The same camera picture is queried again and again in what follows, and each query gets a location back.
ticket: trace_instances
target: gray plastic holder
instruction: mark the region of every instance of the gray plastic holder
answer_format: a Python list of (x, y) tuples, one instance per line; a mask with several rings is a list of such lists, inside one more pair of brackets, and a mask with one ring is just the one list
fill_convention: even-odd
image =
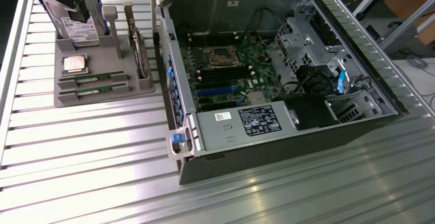
[[(56, 39), (55, 48), (55, 106), (74, 106), (99, 101), (112, 101), (124, 99), (128, 96), (147, 94), (155, 91), (152, 72), (147, 57), (147, 50), (142, 46), (144, 56), (144, 69), (148, 71), (147, 78), (138, 78), (138, 67), (134, 49), (128, 43), (128, 35), (116, 35), (115, 19), (118, 18), (116, 8), (103, 7), (104, 18), (110, 21), (112, 32), (107, 36), (99, 36), (100, 45), (75, 47), (71, 39)], [(63, 74), (63, 58), (68, 56), (86, 55), (87, 72)], [(120, 74), (110, 75), (110, 79), (88, 82), (78, 82), (80, 76), (99, 75), (111, 72), (123, 71)], [(100, 88), (111, 86), (115, 83), (126, 83), (124, 86), (112, 87), (111, 92), (100, 92), (78, 96), (76, 92), (83, 89)]]

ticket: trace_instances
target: white sticker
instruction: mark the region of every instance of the white sticker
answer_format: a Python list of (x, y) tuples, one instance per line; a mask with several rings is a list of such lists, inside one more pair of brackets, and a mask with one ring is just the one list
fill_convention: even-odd
[(90, 81), (98, 81), (98, 78), (87, 78), (87, 79), (80, 79), (80, 80), (76, 80), (76, 83), (84, 83), (84, 82), (90, 82)]
[(223, 113), (215, 114), (215, 117), (216, 117), (216, 121), (223, 121), (223, 120), (231, 119), (231, 114), (230, 114), (230, 112), (223, 112)]
[(80, 92), (80, 93), (76, 93), (76, 95), (78, 95), (78, 96), (83, 96), (83, 95), (95, 94), (95, 93), (99, 93), (99, 90), (92, 90), (92, 91), (87, 91), (87, 92)]
[(62, 17), (62, 22), (72, 42), (99, 40), (92, 17), (90, 17), (87, 23), (74, 21), (70, 17)]
[(228, 1), (227, 7), (238, 7), (239, 6), (239, 1)]

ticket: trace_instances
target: slotted metal surface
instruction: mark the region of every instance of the slotted metal surface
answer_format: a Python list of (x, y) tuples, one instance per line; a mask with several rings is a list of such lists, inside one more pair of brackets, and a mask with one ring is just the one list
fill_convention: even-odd
[[(103, 0), (123, 34), (124, 1), (155, 70), (150, 0)], [(411, 114), (343, 147), (186, 186), (167, 157), (159, 84), (146, 98), (55, 108), (55, 29), (38, 2), (23, 2), (2, 73), (0, 223), (435, 221), (434, 120), (335, 0), (325, 2)]]

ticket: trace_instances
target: motherboard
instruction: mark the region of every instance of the motherboard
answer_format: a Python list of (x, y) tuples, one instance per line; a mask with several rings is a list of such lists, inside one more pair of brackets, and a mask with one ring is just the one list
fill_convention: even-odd
[(234, 45), (215, 44), (204, 39), (202, 45), (180, 45), (198, 111), (271, 102), (281, 84), (262, 38), (246, 35)]

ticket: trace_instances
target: barcode sticker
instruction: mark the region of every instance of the barcode sticker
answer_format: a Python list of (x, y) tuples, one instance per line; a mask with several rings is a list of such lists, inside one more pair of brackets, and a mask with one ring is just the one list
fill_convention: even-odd
[(62, 22), (72, 42), (99, 40), (92, 17), (90, 17), (87, 23), (74, 21), (70, 17), (62, 17)]
[(215, 114), (215, 117), (216, 117), (216, 121), (223, 121), (223, 120), (231, 119), (231, 114), (230, 114), (230, 112), (223, 112), (223, 113)]

